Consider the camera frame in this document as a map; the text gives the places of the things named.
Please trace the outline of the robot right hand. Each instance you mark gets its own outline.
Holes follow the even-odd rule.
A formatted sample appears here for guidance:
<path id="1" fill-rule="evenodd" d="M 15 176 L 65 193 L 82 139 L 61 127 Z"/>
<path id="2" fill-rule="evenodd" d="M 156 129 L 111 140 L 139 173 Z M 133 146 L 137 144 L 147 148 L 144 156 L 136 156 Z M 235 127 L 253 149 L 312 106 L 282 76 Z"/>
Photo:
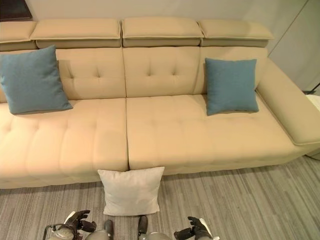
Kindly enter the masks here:
<path id="1" fill-rule="evenodd" d="M 182 229 L 174 232 L 176 240 L 188 240 L 194 237 L 195 240 L 213 240 L 209 229 L 205 225 L 204 221 L 194 216 L 188 216 L 187 219 L 190 221 L 191 227 Z"/>

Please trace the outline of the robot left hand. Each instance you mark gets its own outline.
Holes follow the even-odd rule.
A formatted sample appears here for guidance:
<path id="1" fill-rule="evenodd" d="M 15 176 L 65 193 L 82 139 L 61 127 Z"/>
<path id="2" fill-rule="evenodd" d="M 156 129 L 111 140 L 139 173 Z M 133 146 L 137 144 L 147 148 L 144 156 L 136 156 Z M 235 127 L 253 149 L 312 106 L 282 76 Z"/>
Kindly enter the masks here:
<path id="1" fill-rule="evenodd" d="M 64 224 L 72 227 L 74 230 L 82 230 L 88 233 L 93 233 L 97 228 L 97 224 L 94 221 L 86 221 L 86 218 L 90 212 L 91 211 L 88 209 L 72 211 L 66 218 Z"/>

